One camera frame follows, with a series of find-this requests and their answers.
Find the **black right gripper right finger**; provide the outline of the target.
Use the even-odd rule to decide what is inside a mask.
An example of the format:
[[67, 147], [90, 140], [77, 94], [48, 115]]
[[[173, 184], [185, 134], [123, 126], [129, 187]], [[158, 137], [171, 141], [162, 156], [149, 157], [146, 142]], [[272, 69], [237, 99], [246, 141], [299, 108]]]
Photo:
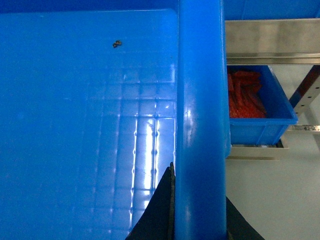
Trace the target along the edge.
[[228, 240], [265, 240], [226, 197], [226, 225]]

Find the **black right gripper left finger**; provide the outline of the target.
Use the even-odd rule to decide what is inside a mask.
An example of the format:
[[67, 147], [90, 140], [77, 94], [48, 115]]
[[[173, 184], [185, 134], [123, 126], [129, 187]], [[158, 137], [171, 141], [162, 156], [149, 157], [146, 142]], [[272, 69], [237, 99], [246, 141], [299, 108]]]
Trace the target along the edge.
[[175, 238], [175, 168], [171, 162], [162, 175], [142, 216], [127, 240], [173, 240]]

